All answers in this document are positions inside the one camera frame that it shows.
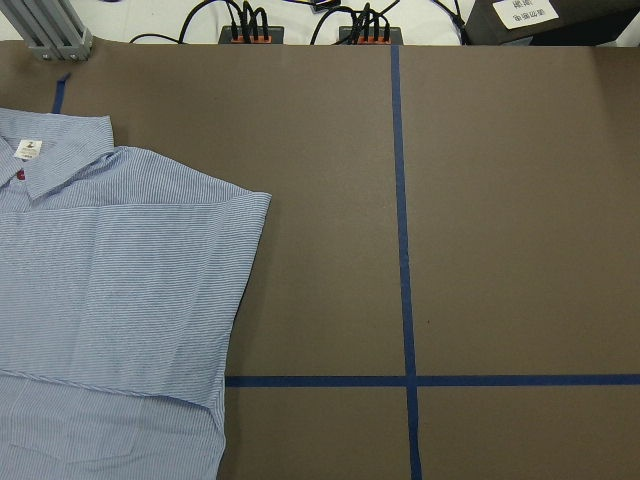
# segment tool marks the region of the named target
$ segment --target brown cardboard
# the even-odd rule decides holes
[[[97,42],[62,113],[273,195],[229,374],[402,374],[388,51],[240,49]]]
[[[640,51],[401,65],[418,373],[640,371]]]
[[[424,478],[640,478],[637,387],[419,393]]]
[[[640,373],[638,55],[400,50],[418,374]],[[389,49],[0,58],[0,106],[49,111],[72,71],[63,113],[273,194],[229,374],[404,373]],[[419,393],[424,478],[638,477],[637,387]],[[226,405],[221,478],[409,478],[402,388]]]
[[[408,479],[401,388],[227,390],[219,479]]]
[[[63,62],[37,61],[24,42],[0,42],[0,107],[48,113],[56,81],[69,71]]]

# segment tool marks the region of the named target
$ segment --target black box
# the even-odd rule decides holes
[[[472,45],[600,45],[616,40],[640,11],[640,0],[551,0],[558,17],[507,29],[493,4],[476,0],[466,24]]]

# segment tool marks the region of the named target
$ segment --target shirt pocket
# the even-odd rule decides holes
[[[131,454],[143,398],[27,381],[11,411],[14,447],[66,463]]]

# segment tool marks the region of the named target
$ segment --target black cable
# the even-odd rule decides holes
[[[251,4],[249,4],[249,2],[247,0],[244,0],[244,2],[242,2],[242,18],[240,19],[240,26],[242,25],[246,25],[247,26],[247,30],[253,30],[253,39],[254,41],[258,41],[258,23],[257,22],[253,22],[253,27],[251,26],[252,22],[251,19],[254,17],[255,13],[253,11],[253,8],[251,8]],[[248,39],[249,41],[247,42],[247,38],[244,39],[244,43],[251,43],[251,37],[249,37]]]
[[[369,2],[365,3],[364,8],[360,10],[356,21],[351,24],[351,36],[347,41],[347,45],[355,45],[358,43],[358,38],[360,37],[360,32],[362,31],[364,24],[368,20],[369,11],[371,10],[371,5]]]
[[[375,11],[371,11],[372,14],[375,16],[377,15],[377,18],[382,18],[386,24],[389,26],[389,31],[391,26],[389,25],[389,20],[387,20],[387,17],[385,17],[385,13],[387,13],[389,10],[391,10],[393,7],[395,7],[398,3],[400,3],[400,0],[394,0],[393,2],[391,2],[389,5],[387,5],[380,13],[377,13]],[[343,43],[346,43],[350,40],[351,38],[351,34],[349,34],[348,36],[339,39],[337,42],[334,43],[334,45],[342,45]]]
[[[451,18],[451,21],[453,22],[453,24],[458,29],[458,32],[460,32],[460,44],[461,45],[468,45],[469,44],[469,36],[467,35],[467,30],[465,29],[465,26],[464,26],[465,25],[464,20],[462,19],[462,16],[460,15],[460,5],[458,4],[458,0],[454,0],[454,1],[455,1],[455,4],[456,4],[456,12],[457,13],[452,12],[449,9],[449,7],[447,7],[440,0],[431,0],[431,2],[433,2],[437,6],[439,6]]]
[[[136,35],[131,40],[129,40],[129,43],[135,43],[136,40],[140,38],[145,38],[145,37],[158,37],[158,38],[164,38],[165,40],[170,40],[174,43],[184,43],[178,40],[177,38],[168,37],[167,35],[162,35],[161,33],[142,33],[140,35]]]
[[[356,23],[356,12],[349,7],[345,7],[342,5],[339,5],[337,7],[332,7],[329,10],[327,10],[324,15],[322,15],[322,18],[320,18],[320,21],[318,22],[318,25],[316,25],[316,29],[313,31],[313,35],[311,35],[311,42],[309,43],[309,45],[315,45],[316,44],[316,38],[318,38],[318,34],[320,33],[320,29],[322,28],[322,25],[324,24],[325,20],[327,18],[329,18],[331,15],[333,15],[334,13],[337,12],[343,12],[343,13],[349,13],[351,14],[351,24],[355,24]]]
[[[322,0],[322,2],[314,3],[314,2],[306,2],[304,0],[282,0],[287,3],[299,3],[300,5],[309,5],[311,7],[317,7],[322,5],[323,3],[330,2],[331,0]]]
[[[233,18],[233,12],[231,11],[231,5],[229,2],[224,2],[229,12],[229,18],[231,18],[231,38],[232,40],[238,40],[238,24],[236,24],[235,18]]]
[[[269,23],[267,21],[267,12],[265,11],[264,8],[262,7],[256,8],[253,16],[251,17],[251,23],[252,25],[255,25],[255,28],[257,30],[258,14],[260,14],[260,19],[262,20],[262,37],[264,38],[265,41],[268,41],[269,40]]]
[[[235,8],[236,12],[238,13],[238,17],[242,16],[242,10],[240,10],[240,7],[238,6],[238,4],[236,2],[234,2],[233,0],[204,0],[202,2],[200,2],[198,5],[196,5],[195,7],[193,7],[191,9],[191,11],[189,12],[189,14],[187,15],[187,18],[185,18],[184,23],[182,24],[182,29],[180,30],[180,36],[178,37],[178,42],[179,43],[184,43],[184,37],[187,35],[187,29],[189,28],[189,24],[191,23],[191,20],[193,20],[193,17],[195,16],[196,13],[198,13],[200,10],[202,10],[204,7],[206,7],[207,5],[209,5],[210,3],[216,2],[216,1],[223,1],[226,2],[227,5],[231,5],[233,8]],[[246,33],[247,36],[245,38],[245,42],[247,40],[249,40],[249,36],[248,36],[248,32],[245,32],[243,30],[243,36]]]

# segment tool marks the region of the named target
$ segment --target shirt label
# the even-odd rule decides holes
[[[42,140],[20,140],[16,153],[13,154],[16,158],[22,160],[31,160],[40,155],[40,149],[42,148]]]

